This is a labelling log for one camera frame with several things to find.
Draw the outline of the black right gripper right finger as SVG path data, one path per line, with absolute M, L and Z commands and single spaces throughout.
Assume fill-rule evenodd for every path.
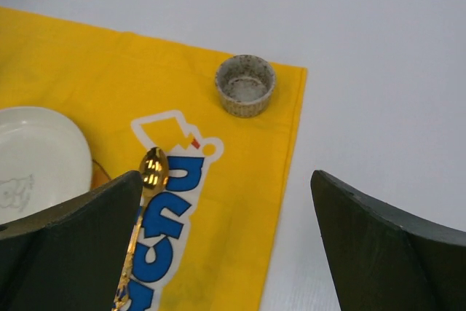
M 316 170 L 312 199 L 342 310 L 464 310 L 465 232 Z

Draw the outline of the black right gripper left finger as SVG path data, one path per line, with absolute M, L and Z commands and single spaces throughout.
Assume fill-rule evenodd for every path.
M 2 310 L 110 310 L 141 199 L 131 170 L 1 225 Z

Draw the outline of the white round plate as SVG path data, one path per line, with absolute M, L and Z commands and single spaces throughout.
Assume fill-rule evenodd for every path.
M 68 117 L 41 107 L 1 110 L 1 223 L 90 190 L 92 157 Z

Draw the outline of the gold ornate spoon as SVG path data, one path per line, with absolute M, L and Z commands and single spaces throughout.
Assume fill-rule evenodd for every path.
M 168 160 L 161 148 L 156 146 L 146 152 L 146 155 L 141 160 L 139 173 L 143 181 L 141 210 L 133 228 L 111 310 L 120 310 L 129 300 L 129 282 L 133 272 L 133 259 L 144 214 L 150 201 L 157 194 L 164 191 L 168 183 Z

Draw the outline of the yellow Pikachu cloth placemat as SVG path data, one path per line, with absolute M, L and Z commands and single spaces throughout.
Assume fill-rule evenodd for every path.
M 227 54 L 1 9 L 1 106 L 41 106 L 84 133 L 103 184 L 168 156 L 135 251 L 127 310 L 257 310 L 298 131 L 305 68 L 274 64 L 266 111 L 234 117 Z

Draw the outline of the speckled ceramic ramekin cup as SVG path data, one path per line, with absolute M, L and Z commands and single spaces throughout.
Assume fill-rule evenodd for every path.
M 222 107 L 240 118 L 263 113 L 275 90 L 277 77 L 271 64 L 255 55 L 235 55 L 217 69 L 214 83 Z

